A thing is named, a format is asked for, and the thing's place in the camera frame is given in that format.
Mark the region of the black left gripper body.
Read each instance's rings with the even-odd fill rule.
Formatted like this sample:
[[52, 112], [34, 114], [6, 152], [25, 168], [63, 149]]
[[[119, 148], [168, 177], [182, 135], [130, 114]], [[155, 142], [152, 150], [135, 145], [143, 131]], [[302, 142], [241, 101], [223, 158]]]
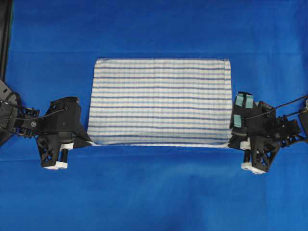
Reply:
[[80, 121], [81, 116], [79, 99], [65, 97], [52, 101], [44, 116], [33, 108], [23, 109], [22, 128], [36, 137], [41, 167], [67, 169], [68, 152], [73, 149], [71, 122]]

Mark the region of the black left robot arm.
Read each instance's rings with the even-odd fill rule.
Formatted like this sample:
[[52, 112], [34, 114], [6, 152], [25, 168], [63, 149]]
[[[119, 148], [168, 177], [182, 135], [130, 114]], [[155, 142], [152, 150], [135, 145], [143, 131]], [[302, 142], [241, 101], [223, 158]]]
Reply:
[[24, 107], [21, 97], [4, 81], [0, 82], [0, 143], [13, 135], [35, 138], [40, 165], [45, 169], [66, 169], [68, 152], [92, 146], [93, 142], [80, 122], [77, 97], [65, 97], [50, 103], [45, 115]]

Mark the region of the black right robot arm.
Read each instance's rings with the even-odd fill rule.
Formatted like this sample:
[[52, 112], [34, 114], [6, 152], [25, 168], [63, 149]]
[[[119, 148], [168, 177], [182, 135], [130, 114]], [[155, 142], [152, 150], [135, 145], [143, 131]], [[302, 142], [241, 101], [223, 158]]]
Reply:
[[267, 173], [281, 148], [307, 142], [302, 131], [308, 131], [308, 107], [290, 114], [277, 116], [276, 107], [263, 101], [255, 102], [252, 94], [238, 92], [232, 107], [228, 147], [242, 150], [241, 168], [254, 174]]

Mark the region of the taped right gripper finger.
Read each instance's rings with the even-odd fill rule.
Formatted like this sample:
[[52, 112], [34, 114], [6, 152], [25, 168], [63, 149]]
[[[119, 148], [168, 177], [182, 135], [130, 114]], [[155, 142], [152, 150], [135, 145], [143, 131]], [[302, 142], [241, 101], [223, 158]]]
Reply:
[[243, 129], [246, 118], [252, 115], [255, 107], [254, 97], [248, 92], [239, 91], [232, 105], [230, 128]]

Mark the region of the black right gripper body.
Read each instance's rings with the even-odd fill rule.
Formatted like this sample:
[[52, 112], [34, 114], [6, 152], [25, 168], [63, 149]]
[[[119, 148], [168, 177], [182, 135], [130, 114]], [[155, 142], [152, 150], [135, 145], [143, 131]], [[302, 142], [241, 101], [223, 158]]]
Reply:
[[254, 174], [267, 173], [281, 148], [300, 141], [298, 121], [285, 115], [277, 117], [274, 107], [265, 102], [255, 103], [243, 129], [248, 147], [241, 168]]

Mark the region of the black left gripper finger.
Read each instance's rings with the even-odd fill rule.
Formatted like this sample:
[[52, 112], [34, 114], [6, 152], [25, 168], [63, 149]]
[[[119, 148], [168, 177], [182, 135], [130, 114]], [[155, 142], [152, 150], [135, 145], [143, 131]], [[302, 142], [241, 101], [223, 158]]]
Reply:
[[72, 121], [73, 149], [92, 146], [92, 139], [89, 137], [80, 121]]

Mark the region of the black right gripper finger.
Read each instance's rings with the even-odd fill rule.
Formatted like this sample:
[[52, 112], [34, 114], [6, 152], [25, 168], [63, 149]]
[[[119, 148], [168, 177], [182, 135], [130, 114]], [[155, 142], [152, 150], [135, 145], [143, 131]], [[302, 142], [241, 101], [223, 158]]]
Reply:
[[232, 131], [232, 136], [229, 140], [228, 147], [245, 151], [248, 147], [247, 132], [243, 131]]

